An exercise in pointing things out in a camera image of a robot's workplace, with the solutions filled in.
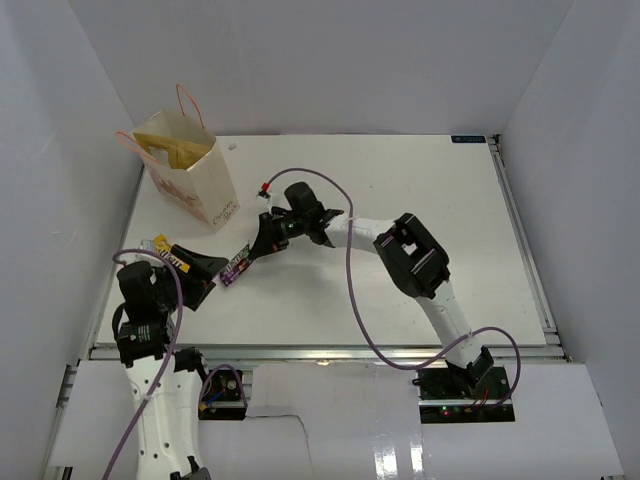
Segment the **kettle chips bag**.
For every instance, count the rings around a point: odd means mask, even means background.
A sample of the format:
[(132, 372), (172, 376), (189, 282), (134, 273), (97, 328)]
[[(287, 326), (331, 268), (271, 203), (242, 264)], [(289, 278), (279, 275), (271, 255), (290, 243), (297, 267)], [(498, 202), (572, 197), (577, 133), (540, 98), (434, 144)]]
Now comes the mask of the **kettle chips bag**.
[(212, 142), (194, 142), (172, 137), (134, 133), (140, 147), (164, 166), (186, 170), (204, 157), (213, 146)]

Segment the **beige paper bag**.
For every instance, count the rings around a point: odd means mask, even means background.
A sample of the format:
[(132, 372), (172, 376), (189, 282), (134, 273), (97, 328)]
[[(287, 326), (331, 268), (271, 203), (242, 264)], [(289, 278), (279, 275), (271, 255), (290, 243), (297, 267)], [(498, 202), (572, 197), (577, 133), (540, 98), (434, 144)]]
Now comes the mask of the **beige paper bag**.
[[(176, 85), (176, 96), (176, 109), (164, 108), (131, 131), (118, 131), (116, 138), (139, 156), (161, 195), (217, 232), (239, 211), (240, 202), (220, 142), (206, 126), (197, 101), (181, 84)], [(134, 133), (212, 142), (213, 146), (190, 168), (172, 169), (144, 151)]]

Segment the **yellow M&M packet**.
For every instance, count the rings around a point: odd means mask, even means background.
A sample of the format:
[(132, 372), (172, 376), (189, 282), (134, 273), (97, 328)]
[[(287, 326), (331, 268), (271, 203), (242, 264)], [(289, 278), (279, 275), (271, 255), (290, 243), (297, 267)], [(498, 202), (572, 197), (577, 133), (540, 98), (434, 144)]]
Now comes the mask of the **yellow M&M packet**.
[(173, 252), (173, 246), (164, 235), (158, 235), (152, 240), (153, 251), (168, 260), (178, 271), (188, 273), (190, 265), (178, 258)]

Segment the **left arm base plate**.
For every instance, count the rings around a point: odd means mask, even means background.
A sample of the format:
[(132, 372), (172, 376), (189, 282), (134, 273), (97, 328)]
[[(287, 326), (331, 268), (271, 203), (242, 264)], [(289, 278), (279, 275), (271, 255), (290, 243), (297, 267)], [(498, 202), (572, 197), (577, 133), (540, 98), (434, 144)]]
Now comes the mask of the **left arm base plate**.
[(246, 407), (240, 391), (241, 383), (229, 369), (216, 372), (199, 405), (201, 421), (242, 421)]

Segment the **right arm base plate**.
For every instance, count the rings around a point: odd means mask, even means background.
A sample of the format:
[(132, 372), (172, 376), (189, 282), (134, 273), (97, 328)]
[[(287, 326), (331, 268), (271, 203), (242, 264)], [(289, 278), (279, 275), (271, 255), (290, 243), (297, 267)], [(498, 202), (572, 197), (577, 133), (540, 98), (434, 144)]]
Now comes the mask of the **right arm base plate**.
[(510, 400), (497, 406), (510, 389), (504, 367), (493, 367), (480, 386), (471, 392), (459, 386), (446, 368), (419, 370), (412, 384), (418, 391), (423, 425), (515, 421)]

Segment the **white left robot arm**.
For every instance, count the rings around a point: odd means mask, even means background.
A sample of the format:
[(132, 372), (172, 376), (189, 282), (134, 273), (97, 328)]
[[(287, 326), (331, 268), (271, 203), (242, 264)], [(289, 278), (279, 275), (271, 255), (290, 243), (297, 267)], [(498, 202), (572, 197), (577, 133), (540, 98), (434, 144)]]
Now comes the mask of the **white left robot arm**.
[(110, 477), (127, 440), (138, 438), (139, 479), (208, 479), (198, 443), (199, 413), (217, 401), (247, 399), (240, 372), (208, 369), (201, 352), (178, 349), (185, 310), (195, 311), (218, 283), (229, 286), (251, 264), (244, 247), (232, 260), (201, 255), (162, 236), (116, 252), (122, 303), (112, 317), (134, 401), (127, 425), (103, 476)]

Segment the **brown M&M packet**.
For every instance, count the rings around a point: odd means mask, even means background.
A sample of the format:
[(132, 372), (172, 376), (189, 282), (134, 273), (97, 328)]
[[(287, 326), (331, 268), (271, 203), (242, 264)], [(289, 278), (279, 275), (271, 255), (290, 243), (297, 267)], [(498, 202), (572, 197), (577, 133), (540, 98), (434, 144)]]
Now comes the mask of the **brown M&M packet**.
[(250, 258), (250, 245), (246, 244), (219, 272), (219, 280), (225, 287), (233, 284), (242, 273), (249, 268), (252, 260)]

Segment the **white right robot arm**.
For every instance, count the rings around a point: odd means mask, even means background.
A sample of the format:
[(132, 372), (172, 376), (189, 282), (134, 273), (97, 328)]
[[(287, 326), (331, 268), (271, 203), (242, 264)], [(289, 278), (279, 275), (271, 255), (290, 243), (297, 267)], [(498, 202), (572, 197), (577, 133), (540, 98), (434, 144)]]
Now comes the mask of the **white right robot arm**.
[(448, 254), (415, 215), (393, 221), (355, 218), (351, 211), (325, 208), (305, 182), (290, 185), (284, 195), (288, 208), (273, 206), (259, 215), (251, 260), (283, 251), (300, 236), (343, 248), (347, 265), (352, 250), (376, 254), (395, 287), (417, 302), (434, 328), (453, 390), (472, 399), (486, 389), (493, 358), (455, 298)]

